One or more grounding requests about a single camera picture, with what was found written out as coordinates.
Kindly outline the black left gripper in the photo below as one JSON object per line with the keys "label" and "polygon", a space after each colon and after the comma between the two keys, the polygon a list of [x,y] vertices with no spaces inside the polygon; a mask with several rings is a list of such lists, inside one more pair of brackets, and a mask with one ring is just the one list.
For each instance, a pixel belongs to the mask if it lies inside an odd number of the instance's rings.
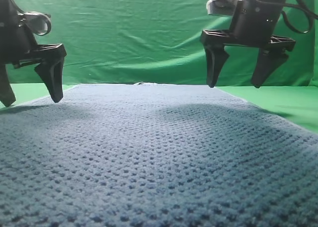
{"label": "black left gripper", "polygon": [[6,65],[20,67],[37,64],[35,72],[42,79],[52,100],[63,98],[62,77],[65,57],[63,44],[39,44],[35,34],[19,17],[24,13],[14,0],[0,0],[0,101],[5,107],[15,102]]}

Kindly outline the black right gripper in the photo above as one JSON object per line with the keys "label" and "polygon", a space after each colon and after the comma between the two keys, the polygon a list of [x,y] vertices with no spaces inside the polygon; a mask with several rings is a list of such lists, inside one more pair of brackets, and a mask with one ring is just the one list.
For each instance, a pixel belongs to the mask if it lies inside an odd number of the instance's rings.
{"label": "black right gripper", "polygon": [[202,31],[200,42],[205,47],[207,62],[206,83],[217,84],[221,70],[229,58],[225,46],[259,48],[251,84],[260,88],[289,58],[295,40],[274,35],[286,0],[243,0],[237,4],[228,29]]}

